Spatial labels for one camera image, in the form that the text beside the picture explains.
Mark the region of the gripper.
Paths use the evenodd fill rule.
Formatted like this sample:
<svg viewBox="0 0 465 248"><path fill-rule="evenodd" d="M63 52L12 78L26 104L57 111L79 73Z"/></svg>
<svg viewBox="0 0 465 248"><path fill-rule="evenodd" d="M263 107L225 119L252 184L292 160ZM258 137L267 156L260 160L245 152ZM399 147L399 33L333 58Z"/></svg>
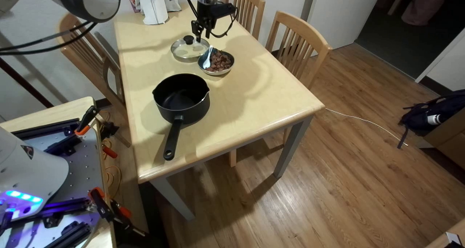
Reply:
<svg viewBox="0 0 465 248"><path fill-rule="evenodd" d="M196 41L201 42L202 32L205 29L205 37L210 38L212 29L216 26L217 19L211 15L219 3L202 3L197 1L197 20L191 21L191 31L194 34Z"/></svg>

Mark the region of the glass pot lid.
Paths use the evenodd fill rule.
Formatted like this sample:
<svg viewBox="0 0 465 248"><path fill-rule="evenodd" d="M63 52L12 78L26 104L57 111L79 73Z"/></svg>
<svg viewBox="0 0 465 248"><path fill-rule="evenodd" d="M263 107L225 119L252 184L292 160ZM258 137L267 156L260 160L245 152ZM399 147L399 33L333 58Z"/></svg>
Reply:
<svg viewBox="0 0 465 248"><path fill-rule="evenodd" d="M171 53L174 58L180 62L193 63L197 62L210 44L205 39L201 38L199 41L196 37L187 35L175 41L171 47Z"/></svg>

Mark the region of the white spoon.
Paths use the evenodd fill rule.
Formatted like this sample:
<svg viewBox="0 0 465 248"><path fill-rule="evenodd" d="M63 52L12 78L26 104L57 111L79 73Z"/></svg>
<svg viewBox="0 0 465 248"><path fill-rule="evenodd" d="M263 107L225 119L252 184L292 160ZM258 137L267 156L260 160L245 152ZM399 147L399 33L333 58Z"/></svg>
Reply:
<svg viewBox="0 0 465 248"><path fill-rule="evenodd" d="M206 69L208 69L208 68L211 67L211 53L213 52L213 49L214 49L214 48L213 48L212 45L209 46L208 51L207 51L206 58L205 58L205 60L204 60L204 62L203 62L203 64L202 64L202 68L203 68L204 70L206 70Z"/></svg>

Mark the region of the metal bowl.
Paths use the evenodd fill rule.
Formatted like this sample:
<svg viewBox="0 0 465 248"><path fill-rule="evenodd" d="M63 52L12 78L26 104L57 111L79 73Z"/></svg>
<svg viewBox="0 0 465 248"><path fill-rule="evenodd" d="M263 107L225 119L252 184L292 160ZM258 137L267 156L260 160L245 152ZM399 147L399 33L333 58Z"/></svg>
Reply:
<svg viewBox="0 0 465 248"><path fill-rule="evenodd" d="M204 62L209 61L210 66L204 67ZM206 74L211 76L222 76L229 73L231 68L234 66L234 56L226 51L222 51L216 48L212 48L210 56L206 51L202 56L199 57L197 65Z"/></svg>

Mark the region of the black pot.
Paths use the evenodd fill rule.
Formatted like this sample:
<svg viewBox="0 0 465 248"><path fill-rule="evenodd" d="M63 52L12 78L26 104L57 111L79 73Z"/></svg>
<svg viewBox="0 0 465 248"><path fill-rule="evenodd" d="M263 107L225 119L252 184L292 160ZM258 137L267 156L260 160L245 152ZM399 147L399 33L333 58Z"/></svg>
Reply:
<svg viewBox="0 0 465 248"><path fill-rule="evenodd" d="M163 157L173 160L181 129L200 121L210 108L210 88L195 74L175 74L163 79L152 91L161 116L171 124Z"/></svg>

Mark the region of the brown food pieces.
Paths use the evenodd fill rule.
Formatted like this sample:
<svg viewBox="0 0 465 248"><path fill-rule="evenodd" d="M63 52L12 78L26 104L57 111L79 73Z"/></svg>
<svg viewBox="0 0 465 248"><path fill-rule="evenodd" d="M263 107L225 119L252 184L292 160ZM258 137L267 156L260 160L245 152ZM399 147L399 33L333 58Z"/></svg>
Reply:
<svg viewBox="0 0 465 248"><path fill-rule="evenodd" d="M211 53L211 67L206 71L208 72L221 72L226 71L232 67L234 59L229 53L218 50Z"/></svg>

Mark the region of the wooden chair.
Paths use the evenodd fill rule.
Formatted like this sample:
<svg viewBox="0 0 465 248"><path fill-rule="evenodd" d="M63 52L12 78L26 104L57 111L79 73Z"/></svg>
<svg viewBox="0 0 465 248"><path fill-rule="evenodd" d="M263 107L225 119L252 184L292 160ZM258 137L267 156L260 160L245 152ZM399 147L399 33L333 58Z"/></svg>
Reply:
<svg viewBox="0 0 465 248"><path fill-rule="evenodd" d="M265 0L233 0L232 3L238 8L236 21L258 40L266 4Z"/></svg>
<svg viewBox="0 0 465 248"><path fill-rule="evenodd" d="M90 33L91 28L80 26L80 20L68 13L58 23L58 30L63 32L72 27L77 27L77 30L56 38L60 45L78 38L80 34L84 36L61 47L61 53L96 86L116 110L125 115L127 108L119 64L112 60Z"/></svg>
<svg viewBox="0 0 465 248"><path fill-rule="evenodd" d="M284 62L303 63L297 66L296 76L271 55L280 23L291 31L286 34L286 41L291 41L292 45L296 41L301 45L299 53L290 59L288 43L283 44ZM274 16L266 47L262 47L237 22L234 22L230 36L219 45L234 55L234 66L221 78L207 77L212 88L212 108L198 128L188 129L189 134L199 133L206 141L189 143L193 150L184 147L181 157L175 158L172 164L162 161L159 156L154 159L154 164L150 160L143 161L143 164L155 169L153 175L169 175L290 127L273 171L274 177L280 178L313 115L325 108L307 89L312 76L305 83L301 78L308 65L306 56L310 56L313 50L327 55L330 46L306 21L281 11Z"/></svg>

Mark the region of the white paper bag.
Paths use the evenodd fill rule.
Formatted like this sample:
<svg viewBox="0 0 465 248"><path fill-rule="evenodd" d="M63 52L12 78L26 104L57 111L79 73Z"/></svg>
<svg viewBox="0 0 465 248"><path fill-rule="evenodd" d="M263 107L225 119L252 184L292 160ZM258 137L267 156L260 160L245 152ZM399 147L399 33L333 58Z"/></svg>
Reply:
<svg viewBox="0 0 465 248"><path fill-rule="evenodd" d="M139 0L145 25L161 25L169 20L165 0Z"/></svg>

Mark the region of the orange and black clamp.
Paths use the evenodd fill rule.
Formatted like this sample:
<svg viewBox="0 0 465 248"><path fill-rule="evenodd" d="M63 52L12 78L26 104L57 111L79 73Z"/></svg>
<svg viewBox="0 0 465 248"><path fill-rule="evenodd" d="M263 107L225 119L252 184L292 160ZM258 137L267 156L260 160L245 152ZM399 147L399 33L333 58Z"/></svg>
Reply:
<svg viewBox="0 0 465 248"><path fill-rule="evenodd" d="M74 133L80 137L85 135L91 128L90 124L92 123L93 119L95 119L95 117L99 114L99 112L100 109L98 109L94 105L91 105L81 118L79 125L75 129Z"/></svg>
<svg viewBox="0 0 465 248"><path fill-rule="evenodd" d="M106 196L101 188L95 187L92 189L88 193L88 197L95 205L101 218L109 223L117 223L126 233L136 233L142 237L148 237L148 233L133 225L130 210L120 205L115 199L111 199L110 204L107 204L105 201Z"/></svg>
<svg viewBox="0 0 465 248"><path fill-rule="evenodd" d="M105 145L105 139L114 137L119 130L119 126L116 126L113 122L103 122L100 129L100 137L102 141L102 150L106 156L109 156L113 159L118 157L118 154L114 152L111 147Z"/></svg>

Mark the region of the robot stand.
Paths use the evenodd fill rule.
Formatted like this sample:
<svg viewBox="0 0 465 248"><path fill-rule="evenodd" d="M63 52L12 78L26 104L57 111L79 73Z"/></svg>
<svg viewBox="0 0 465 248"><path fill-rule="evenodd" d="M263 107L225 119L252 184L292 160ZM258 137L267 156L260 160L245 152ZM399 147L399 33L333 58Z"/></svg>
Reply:
<svg viewBox="0 0 465 248"><path fill-rule="evenodd" d="M9 132L20 131L50 125L70 119L80 119L95 101L92 97L84 97L52 108L28 114L16 119L0 123ZM88 196L88 192L100 187L109 202L110 194L105 179L105 162L102 157L102 146L99 134L100 125L91 122L91 129L84 135L82 142L76 147L76 153L65 157L69 163L69 174L64 185L56 194L57 198L71 199ZM98 213L82 214L75 217L65 216L56 229L58 231L73 220L84 221L94 226L92 234L78 248L117 248L113 223L100 218Z"/></svg>

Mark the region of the dark blue backpack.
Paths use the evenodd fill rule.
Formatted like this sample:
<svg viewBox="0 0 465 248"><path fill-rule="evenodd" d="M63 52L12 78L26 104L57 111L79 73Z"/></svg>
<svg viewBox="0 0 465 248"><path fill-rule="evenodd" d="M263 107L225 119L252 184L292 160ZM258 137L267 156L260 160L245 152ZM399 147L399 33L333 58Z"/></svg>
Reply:
<svg viewBox="0 0 465 248"><path fill-rule="evenodd" d="M404 107L403 109L408 110L408 112L401 117L399 125L405 127L405 132L397 148L402 147L409 131L424 136L445 123L464 107L465 89L453 91L430 101L414 104L412 107Z"/></svg>

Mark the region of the wooden cabinet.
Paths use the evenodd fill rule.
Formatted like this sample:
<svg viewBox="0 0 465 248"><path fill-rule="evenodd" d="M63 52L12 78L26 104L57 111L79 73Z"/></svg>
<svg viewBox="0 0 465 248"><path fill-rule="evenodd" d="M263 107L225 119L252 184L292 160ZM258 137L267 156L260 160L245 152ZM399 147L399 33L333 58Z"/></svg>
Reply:
<svg viewBox="0 0 465 248"><path fill-rule="evenodd" d="M465 108L429 132L417 147L435 148L465 170Z"/></svg>

